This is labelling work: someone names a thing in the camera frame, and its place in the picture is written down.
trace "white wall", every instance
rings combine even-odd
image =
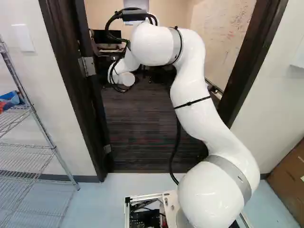
[[[27,24],[35,53],[22,53],[12,24]],[[0,34],[38,115],[53,137],[74,175],[96,175],[73,107],[63,83],[38,0],[1,0]],[[16,89],[0,58],[0,94]],[[45,143],[33,119],[13,129],[5,138],[14,143]],[[64,174],[57,161],[46,173]]]
[[[304,1],[289,0],[273,43],[231,130],[261,173],[270,172],[304,136],[304,69],[290,66],[304,37]]]

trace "whiteboard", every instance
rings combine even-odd
[[[256,0],[202,0],[190,29],[206,45],[205,77],[224,90],[243,43]]]

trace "dark wooden door frame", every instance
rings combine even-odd
[[[229,78],[218,113],[231,127],[265,59],[288,0],[257,0],[240,53]],[[97,127],[92,99],[92,84],[83,77],[78,60],[92,56],[87,22],[76,22],[77,14],[85,15],[84,0],[39,0],[58,66],[69,94],[78,123],[100,181],[108,169],[102,135]]]
[[[287,3],[288,0],[256,1],[239,55],[218,105],[218,114],[229,128],[264,62]]]
[[[59,70],[93,166],[99,181],[103,182],[108,173],[105,162],[107,156],[101,141],[101,133],[96,125],[90,85],[79,65],[81,55],[77,40],[87,40],[78,39],[79,33],[75,29],[73,19],[76,10],[75,2],[74,0],[39,0],[39,4]]]

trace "red object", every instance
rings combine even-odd
[[[3,107],[6,104],[6,102],[0,101],[0,114],[3,113]]]

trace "wire shelving unit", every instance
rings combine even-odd
[[[0,36],[0,54],[25,101],[0,114],[0,228],[58,228],[80,187],[40,120],[16,73]],[[48,146],[9,144],[2,137],[32,116]],[[52,159],[57,159],[70,182],[40,180]]]

